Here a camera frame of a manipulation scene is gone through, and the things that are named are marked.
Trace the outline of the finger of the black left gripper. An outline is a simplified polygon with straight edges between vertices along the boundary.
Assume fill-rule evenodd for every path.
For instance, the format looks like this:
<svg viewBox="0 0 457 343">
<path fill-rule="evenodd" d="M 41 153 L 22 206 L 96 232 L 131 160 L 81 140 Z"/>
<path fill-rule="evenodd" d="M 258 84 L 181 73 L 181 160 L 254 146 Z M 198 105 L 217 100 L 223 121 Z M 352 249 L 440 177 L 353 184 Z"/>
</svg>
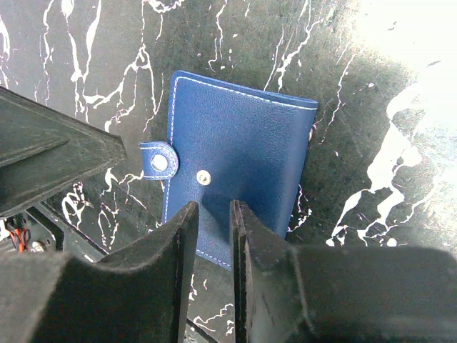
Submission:
<svg viewBox="0 0 457 343">
<path fill-rule="evenodd" d="M 125 159 L 119 136 L 1 88 L 1 217 Z"/>
</svg>

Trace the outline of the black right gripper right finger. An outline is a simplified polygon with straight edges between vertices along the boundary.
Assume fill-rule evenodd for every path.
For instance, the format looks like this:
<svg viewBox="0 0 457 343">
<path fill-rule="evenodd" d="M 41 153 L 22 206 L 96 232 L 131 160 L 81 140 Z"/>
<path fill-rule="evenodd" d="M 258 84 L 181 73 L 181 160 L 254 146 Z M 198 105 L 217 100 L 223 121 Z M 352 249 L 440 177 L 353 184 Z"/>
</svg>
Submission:
<svg viewBox="0 0 457 343">
<path fill-rule="evenodd" d="M 423 247 L 292 245 L 230 204 L 237 342 L 454 342 L 456 260 Z"/>
</svg>

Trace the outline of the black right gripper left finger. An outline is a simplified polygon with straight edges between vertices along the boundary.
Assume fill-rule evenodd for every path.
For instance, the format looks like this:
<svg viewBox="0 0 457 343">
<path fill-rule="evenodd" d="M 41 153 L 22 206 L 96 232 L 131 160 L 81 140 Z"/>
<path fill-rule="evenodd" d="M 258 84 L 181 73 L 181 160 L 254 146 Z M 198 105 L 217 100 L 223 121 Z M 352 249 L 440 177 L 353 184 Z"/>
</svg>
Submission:
<svg viewBox="0 0 457 343">
<path fill-rule="evenodd" d="M 1 258 L 3 342 L 182 342 L 196 202 L 98 262 L 64 252 Z"/>
</svg>

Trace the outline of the blue leather card holder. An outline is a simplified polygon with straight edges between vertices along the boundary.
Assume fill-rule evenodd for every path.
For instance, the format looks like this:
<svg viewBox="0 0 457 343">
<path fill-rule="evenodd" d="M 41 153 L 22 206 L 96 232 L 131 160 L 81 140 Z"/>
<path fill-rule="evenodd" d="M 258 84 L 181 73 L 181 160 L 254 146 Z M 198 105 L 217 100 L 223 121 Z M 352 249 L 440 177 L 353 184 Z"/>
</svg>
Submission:
<svg viewBox="0 0 457 343">
<path fill-rule="evenodd" d="M 196 202 L 196 254 L 224 269 L 233 200 L 285 237 L 317 108 L 313 99 L 175 72 L 166 140 L 139 145 L 144 178 L 165 183 L 162 222 Z"/>
</svg>

